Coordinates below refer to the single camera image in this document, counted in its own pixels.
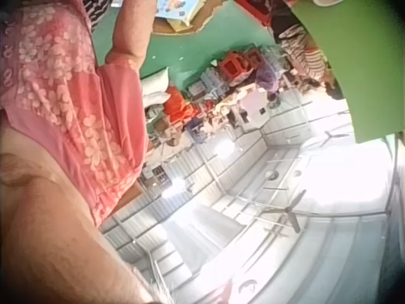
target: pink floral shirt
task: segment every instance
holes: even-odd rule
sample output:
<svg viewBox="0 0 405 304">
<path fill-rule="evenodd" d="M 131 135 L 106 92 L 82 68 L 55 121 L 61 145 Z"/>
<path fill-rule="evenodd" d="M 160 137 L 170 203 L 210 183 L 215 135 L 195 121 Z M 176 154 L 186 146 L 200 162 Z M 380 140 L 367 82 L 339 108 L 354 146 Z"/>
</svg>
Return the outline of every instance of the pink floral shirt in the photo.
<svg viewBox="0 0 405 304">
<path fill-rule="evenodd" d="M 81 0 L 26 7 L 1 33 L 1 107 L 41 144 L 98 226 L 142 169 L 146 128 L 132 62 L 96 66 Z"/>
</svg>

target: cardboard box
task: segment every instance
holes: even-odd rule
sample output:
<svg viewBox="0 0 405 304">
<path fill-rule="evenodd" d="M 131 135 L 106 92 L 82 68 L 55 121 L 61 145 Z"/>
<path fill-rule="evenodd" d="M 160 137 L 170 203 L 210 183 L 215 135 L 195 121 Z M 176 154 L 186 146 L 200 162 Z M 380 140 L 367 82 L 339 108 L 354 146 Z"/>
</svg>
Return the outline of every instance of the cardboard box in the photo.
<svg viewBox="0 0 405 304">
<path fill-rule="evenodd" d="M 166 19 L 155 18 L 153 23 L 153 33 L 156 35 L 187 35 L 199 32 L 225 1 L 226 0 L 206 0 L 205 5 L 191 21 L 191 28 L 188 28 L 183 32 L 175 32 Z"/>
</svg>

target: green surface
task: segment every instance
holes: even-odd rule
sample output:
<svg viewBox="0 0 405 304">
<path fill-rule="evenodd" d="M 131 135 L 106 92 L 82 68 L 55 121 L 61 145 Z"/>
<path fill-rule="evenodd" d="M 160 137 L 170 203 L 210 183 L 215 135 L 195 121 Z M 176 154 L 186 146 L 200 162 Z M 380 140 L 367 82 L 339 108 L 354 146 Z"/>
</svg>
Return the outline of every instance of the green surface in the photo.
<svg viewBox="0 0 405 304">
<path fill-rule="evenodd" d="M 302 0 L 294 8 L 332 65 L 359 143 L 404 128 L 404 31 L 381 2 L 321 8 Z"/>
<path fill-rule="evenodd" d="M 94 46 L 100 63 L 111 47 L 117 9 L 111 9 L 94 32 Z M 153 35 L 141 77 L 170 67 L 170 80 L 184 89 L 196 80 L 209 62 L 228 50 L 249 44 L 273 45 L 273 37 L 238 4 L 227 1 L 198 33 Z"/>
</svg>

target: purple cloth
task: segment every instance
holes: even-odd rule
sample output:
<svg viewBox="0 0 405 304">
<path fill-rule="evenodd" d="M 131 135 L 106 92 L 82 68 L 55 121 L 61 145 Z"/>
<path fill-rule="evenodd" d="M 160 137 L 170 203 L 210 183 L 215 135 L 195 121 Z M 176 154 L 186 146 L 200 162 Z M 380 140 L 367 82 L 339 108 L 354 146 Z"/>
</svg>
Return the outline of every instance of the purple cloth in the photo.
<svg viewBox="0 0 405 304">
<path fill-rule="evenodd" d="M 278 90 L 278 79 L 274 69 L 263 63 L 256 72 L 256 84 L 267 92 L 274 93 Z"/>
</svg>

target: bare skin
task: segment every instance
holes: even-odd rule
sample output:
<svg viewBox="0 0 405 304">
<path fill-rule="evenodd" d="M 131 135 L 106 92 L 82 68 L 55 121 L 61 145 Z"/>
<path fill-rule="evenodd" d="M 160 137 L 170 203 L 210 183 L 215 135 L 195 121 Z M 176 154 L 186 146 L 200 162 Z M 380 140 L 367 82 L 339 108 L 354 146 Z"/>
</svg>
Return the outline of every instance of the bare skin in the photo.
<svg viewBox="0 0 405 304">
<path fill-rule="evenodd" d="M 142 65 L 156 0 L 125 0 L 108 63 Z M 156 301 L 94 227 L 87 203 L 52 156 L 1 126 L 2 279 L 17 303 Z"/>
</svg>

